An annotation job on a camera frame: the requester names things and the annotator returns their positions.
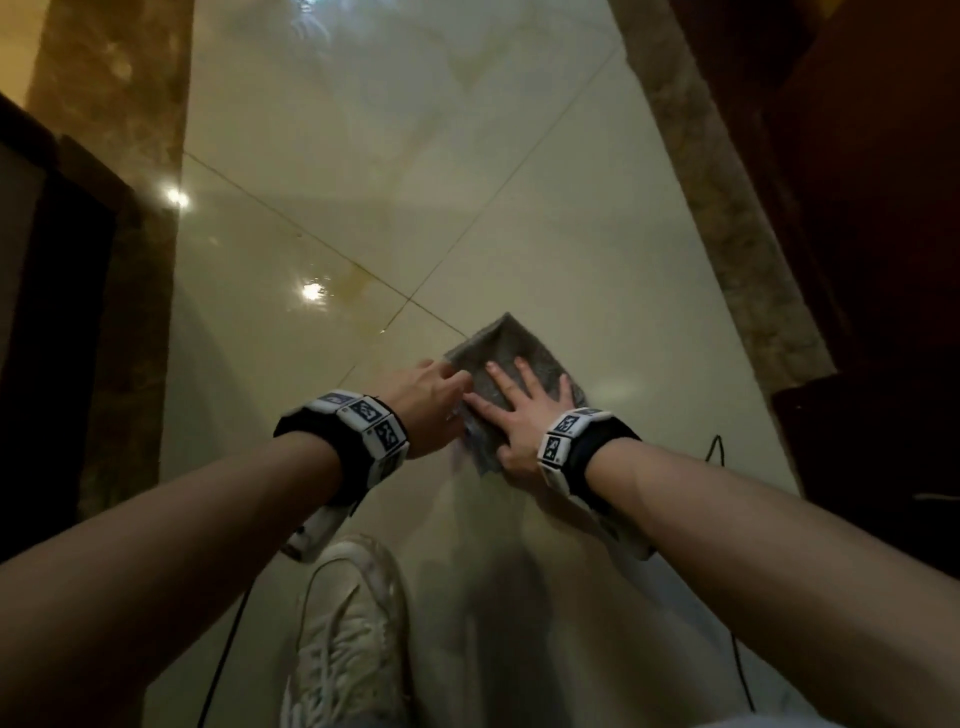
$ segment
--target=person's right hand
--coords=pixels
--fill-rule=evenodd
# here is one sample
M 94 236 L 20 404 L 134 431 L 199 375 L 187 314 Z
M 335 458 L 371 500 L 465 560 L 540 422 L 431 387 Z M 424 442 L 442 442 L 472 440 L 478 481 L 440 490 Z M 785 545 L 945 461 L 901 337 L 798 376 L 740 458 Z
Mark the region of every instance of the person's right hand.
M 496 382 L 507 401 L 514 406 L 513 412 L 501 409 L 472 392 L 464 394 L 464 401 L 477 414 L 506 433 L 510 445 L 503 445 L 496 452 L 504 470 L 518 477 L 542 479 L 537 451 L 547 428 L 566 410 L 573 409 L 570 377 L 561 375 L 560 401 L 556 401 L 544 391 L 543 385 L 524 359 L 517 357 L 515 364 L 523 377 L 529 396 L 500 367 L 491 361 L 487 362 L 487 374 Z

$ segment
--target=forearm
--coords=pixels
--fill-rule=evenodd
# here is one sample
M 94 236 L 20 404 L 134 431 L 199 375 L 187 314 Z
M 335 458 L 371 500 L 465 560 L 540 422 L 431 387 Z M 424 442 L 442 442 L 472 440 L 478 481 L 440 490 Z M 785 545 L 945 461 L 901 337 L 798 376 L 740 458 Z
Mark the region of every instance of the forearm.
M 830 716 L 934 725 L 960 711 L 960 588 L 798 498 L 617 440 L 590 487 Z
M 0 567 L 0 716 L 95 710 L 144 687 L 337 489 L 323 440 L 277 438 L 81 523 Z M 93 681 L 78 675 L 95 672 Z

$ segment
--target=cable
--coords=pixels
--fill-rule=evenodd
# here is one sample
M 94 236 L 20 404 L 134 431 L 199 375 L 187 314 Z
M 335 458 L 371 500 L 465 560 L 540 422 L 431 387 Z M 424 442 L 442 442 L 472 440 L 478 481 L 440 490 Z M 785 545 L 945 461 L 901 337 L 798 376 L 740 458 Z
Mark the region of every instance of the cable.
M 727 467 L 727 454 L 723 449 L 723 438 L 720 435 L 715 435 L 713 437 L 713 442 L 710 443 L 710 449 L 707 452 L 707 457 L 705 460 L 709 462 L 713 457 L 713 452 L 720 448 L 720 467 Z M 747 685 L 747 677 L 743 674 L 743 663 L 740 661 L 740 645 L 737 642 L 736 635 L 733 632 L 730 633 L 730 641 L 733 644 L 733 659 L 736 661 L 736 674 L 740 676 L 740 684 L 743 686 L 743 692 L 747 696 L 747 705 L 750 706 L 750 712 L 756 713 L 756 706 L 754 705 L 754 697 L 750 695 L 750 686 Z
M 224 651 L 220 654 L 220 662 L 217 664 L 217 670 L 213 673 L 213 680 L 210 682 L 210 688 L 206 691 L 206 700 L 204 708 L 200 711 L 200 720 L 197 721 L 197 728 L 204 728 L 206 723 L 206 714 L 210 712 L 210 704 L 213 702 L 213 693 L 217 690 L 217 683 L 220 682 L 220 675 L 224 671 L 224 665 L 227 663 L 227 656 L 230 648 L 233 646 L 233 638 L 237 636 L 237 629 L 240 627 L 240 618 L 243 617 L 243 610 L 247 606 L 247 600 L 250 599 L 250 592 L 253 591 L 251 584 L 243 594 L 240 600 L 240 606 L 233 617 L 233 624 L 230 626 L 230 633 L 227 635 L 227 643 L 224 645 Z

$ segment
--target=wristband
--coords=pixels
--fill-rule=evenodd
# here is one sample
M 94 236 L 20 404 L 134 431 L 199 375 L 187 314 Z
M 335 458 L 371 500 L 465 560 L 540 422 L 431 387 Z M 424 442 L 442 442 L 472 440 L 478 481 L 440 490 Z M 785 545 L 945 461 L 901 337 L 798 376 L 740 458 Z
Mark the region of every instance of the wristband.
M 537 459 L 547 483 L 565 496 L 576 496 L 601 516 L 611 506 L 587 485 L 587 465 L 610 440 L 639 440 L 612 412 L 580 407 L 564 412 L 540 441 Z
M 343 480 L 327 505 L 358 503 L 367 491 L 399 468 L 410 443 L 396 413 L 373 397 L 335 389 L 280 418 L 274 437 L 309 432 L 323 438 L 340 458 Z

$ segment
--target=person's left hand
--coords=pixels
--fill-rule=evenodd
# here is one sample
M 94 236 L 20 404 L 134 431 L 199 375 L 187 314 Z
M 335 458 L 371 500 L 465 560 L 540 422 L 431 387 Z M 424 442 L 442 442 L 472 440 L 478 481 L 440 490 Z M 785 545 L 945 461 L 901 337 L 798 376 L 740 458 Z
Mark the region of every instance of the person's left hand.
M 385 375 L 368 394 L 396 412 L 410 439 L 407 458 L 414 458 L 443 448 L 464 433 L 464 420 L 454 410 L 464 393 L 472 391 L 470 372 L 458 372 L 446 361 L 424 359 L 414 369 Z

